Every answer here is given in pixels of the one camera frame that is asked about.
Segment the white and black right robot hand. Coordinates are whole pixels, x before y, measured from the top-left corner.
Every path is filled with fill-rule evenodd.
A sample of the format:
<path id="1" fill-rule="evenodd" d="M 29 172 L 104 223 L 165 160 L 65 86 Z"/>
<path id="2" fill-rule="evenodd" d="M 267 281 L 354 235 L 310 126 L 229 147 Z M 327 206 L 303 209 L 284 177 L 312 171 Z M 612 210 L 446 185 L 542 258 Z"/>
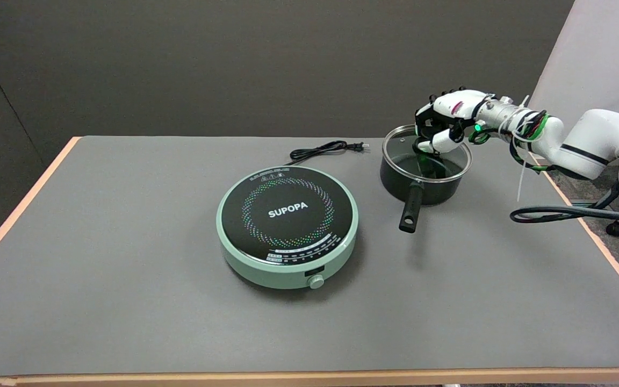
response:
<path id="1" fill-rule="evenodd" d="M 417 143 L 413 149 L 420 154 L 439 155 L 459 147 L 469 127 L 477 124 L 484 103 L 496 95 L 461 87 L 430 95 L 429 103 L 415 113 Z"/>

